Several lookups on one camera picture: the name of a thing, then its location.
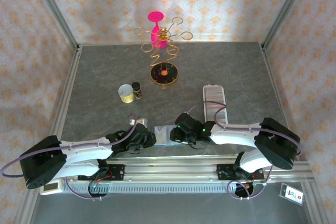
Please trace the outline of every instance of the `small black bottle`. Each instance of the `small black bottle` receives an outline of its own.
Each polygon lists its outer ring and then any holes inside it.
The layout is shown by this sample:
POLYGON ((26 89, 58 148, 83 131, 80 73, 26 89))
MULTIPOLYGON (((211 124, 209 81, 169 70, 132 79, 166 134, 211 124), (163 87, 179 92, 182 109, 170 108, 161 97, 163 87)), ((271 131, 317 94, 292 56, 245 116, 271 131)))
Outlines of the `small black bottle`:
POLYGON ((141 99, 142 98, 142 93, 141 93, 141 89, 140 89, 140 83, 138 83, 137 81, 132 83, 132 88, 133 88, 133 93, 135 95, 135 98, 141 99))

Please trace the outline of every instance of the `sticker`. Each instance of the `sticker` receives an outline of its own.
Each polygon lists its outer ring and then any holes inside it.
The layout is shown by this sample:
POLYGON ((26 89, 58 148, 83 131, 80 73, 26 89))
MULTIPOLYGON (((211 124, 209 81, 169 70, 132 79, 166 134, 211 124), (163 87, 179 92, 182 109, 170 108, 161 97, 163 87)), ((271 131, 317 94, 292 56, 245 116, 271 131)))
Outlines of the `sticker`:
POLYGON ((303 193, 289 186, 286 188, 285 197, 299 203, 300 205, 303 201, 303 193))
POLYGON ((292 201, 300 206, 303 205, 303 201, 305 199, 302 191, 286 185, 285 183, 281 184, 280 197, 292 201))

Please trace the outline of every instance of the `gray table surface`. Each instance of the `gray table surface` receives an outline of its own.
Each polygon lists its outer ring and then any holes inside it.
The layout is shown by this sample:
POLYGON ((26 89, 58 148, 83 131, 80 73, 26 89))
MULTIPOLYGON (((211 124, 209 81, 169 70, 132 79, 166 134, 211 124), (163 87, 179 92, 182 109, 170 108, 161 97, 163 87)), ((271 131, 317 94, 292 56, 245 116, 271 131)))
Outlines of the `gray table surface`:
MULTIPOLYGON (((152 59, 140 45, 84 46, 62 140, 93 140, 127 130, 132 112, 148 119, 149 128, 172 125, 181 113, 203 101, 202 88, 207 84, 224 87, 229 123, 256 123, 271 117, 285 124, 257 42, 189 42, 179 44, 179 49, 179 57, 171 61, 179 77, 163 89, 152 82, 152 59), (119 86, 134 81, 141 84, 143 98, 129 104, 121 102, 119 86)), ((203 122, 203 106, 191 115, 203 122)), ((156 147, 144 149, 138 156, 237 154, 247 150, 238 145, 208 146, 204 150, 156 147)))
MULTIPOLYGON (((229 123, 246 124, 272 117, 284 124, 269 75, 256 42, 180 44, 173 60, 179 78, 162 89, 149 76, 149 55, 139 45, 85 46, 76 74, 62 140, 92 140, 126 130, 131 112, 148 119, 149 126, 171 125, 194 104, 203 101, 202 87, 222 85, 229 123), (122 103, 118 87, 138 81, 143 98, 122 103)), ((203 107, 192 115, 203 121, 203 107)), ((157 147, 140 156, 234 154, 235 145, 157 147)), ((102 202, 74 195, 38 197, 32 223, 311 223, 303 207, 279 198, 280 184, 268 184, 255 199, 240 201, 227 194, 133 195, 111 194, 102 202)), ((293 184, 301 189, 300 184, 293 184)))

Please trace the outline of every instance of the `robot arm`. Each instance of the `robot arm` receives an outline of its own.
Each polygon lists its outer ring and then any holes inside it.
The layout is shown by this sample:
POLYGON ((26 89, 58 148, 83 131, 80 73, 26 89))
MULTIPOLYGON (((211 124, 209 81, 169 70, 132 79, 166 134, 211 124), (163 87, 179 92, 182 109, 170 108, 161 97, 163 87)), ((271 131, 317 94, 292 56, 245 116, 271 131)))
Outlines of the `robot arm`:
POLYGON ((292 169, 298 147, 287 139, 270 134, 274 131, 289 136, 297 143, 300 138, 283 125, 271 118, 265 118, 262 123, 249 125, 225 125, 219 127, 213 121, 204 124, 193 119, 187 113, 181 114, 175 121, 177 127, 172 130, 170 139, 184 144, 204 145, 239 144, 255 148, 251 152, 240 153, 236 159, 234 171, 244 178, 247 173, 275 165, 281 169, 292 169))
POLYGON ((38 188, 60 177, 84 175, 101 178, 108 172, 103 159, 121 152, 138 151, 156 143, 155 135, 138 123, 124 141, 114 142, 127 136, 132 130, 118 131, 96 140, 82 142, 59 141, 57 136, 48 136, 22 155, 51 147, 73 146, 61 150, 43 152, 20 161, 28 189, 38 188))

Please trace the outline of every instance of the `floral wallpaper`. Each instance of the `floral wallpaper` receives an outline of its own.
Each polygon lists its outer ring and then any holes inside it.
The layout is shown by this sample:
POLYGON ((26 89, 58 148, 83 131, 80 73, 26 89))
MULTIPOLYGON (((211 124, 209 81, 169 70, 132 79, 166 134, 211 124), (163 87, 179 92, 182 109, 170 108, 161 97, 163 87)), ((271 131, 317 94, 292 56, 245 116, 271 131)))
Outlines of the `floral wallpaper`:
POLYGON ((154 27, 149 12, 165 14, 161 26, 180 16, 176 32, 189 30, 193 41, 262 42, 285 0, 55 0, 79 44, 140 43, 133 30, 154 27))
POLYGON ((330 223, 336 220, 336 0, 297 0, 267 51, 330 223))
MULTIPOLYGON (((44 0, 0 0, 0 17, 2 167, 50 134, 73 49, 44 0)), ((24 190, 0 177, 0 223, 13 223, 24 190)))

